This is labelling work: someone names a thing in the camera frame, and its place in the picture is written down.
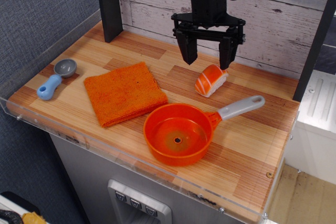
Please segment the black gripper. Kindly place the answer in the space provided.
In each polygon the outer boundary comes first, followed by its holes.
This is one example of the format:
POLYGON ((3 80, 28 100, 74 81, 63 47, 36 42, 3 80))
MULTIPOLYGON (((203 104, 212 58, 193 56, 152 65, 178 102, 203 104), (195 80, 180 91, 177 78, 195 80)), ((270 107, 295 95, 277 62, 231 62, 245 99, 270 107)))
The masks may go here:
POLYGON ((191 0, 191 6, 190 13, 172 15, 183 60, 191 65, 197 59, 198 39, 219 41, 220 68, 226 70, 245 41, 246 22, 227 13, 227 0, 191 0))

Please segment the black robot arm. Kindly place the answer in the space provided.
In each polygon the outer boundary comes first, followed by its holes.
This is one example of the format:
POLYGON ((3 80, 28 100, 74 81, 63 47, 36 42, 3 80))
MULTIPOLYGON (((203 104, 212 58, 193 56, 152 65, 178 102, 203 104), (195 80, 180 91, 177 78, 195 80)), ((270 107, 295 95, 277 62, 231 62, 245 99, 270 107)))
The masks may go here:
POLYGON ((220 68, 227 69, 245 41, 246 22, 227 13, 227 0, 191 0, 191 7, 190 13, 171 17, 183 60, 191 65, 197 59, 198 40, 217 41, 220 68))

